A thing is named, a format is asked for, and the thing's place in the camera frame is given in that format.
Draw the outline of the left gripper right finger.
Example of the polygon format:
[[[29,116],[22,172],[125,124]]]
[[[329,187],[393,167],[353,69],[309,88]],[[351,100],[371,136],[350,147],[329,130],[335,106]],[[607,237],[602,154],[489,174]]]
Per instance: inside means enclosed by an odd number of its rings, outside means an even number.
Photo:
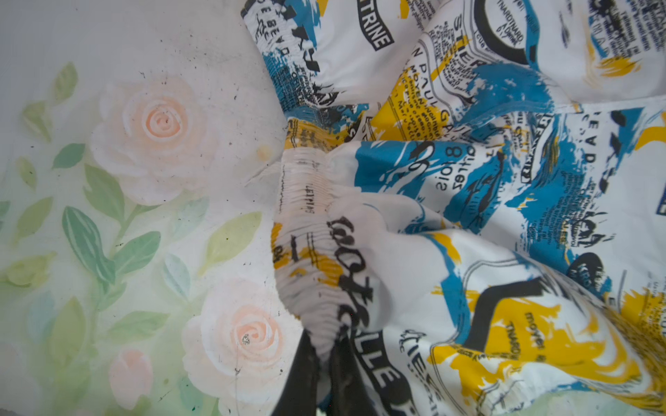
[[[333,416],[376,416],[365,389],[348,337],[340,338],[331,351],[331,400],[327,414]]]

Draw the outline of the printed white blue yellow shorts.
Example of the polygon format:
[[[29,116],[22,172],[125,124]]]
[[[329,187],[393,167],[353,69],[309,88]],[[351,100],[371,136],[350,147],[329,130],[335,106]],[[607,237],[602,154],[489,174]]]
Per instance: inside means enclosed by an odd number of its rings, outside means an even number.
[[[249,1],[279,298],[376,415],[665,412],[662,1]]]

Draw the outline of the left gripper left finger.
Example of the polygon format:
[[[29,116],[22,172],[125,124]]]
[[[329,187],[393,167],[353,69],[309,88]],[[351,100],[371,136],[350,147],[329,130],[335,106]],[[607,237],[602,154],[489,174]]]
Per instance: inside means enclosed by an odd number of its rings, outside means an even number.
[[[308,332],[304,330],[272,416],[315,416],[318,376],[319,359]]]

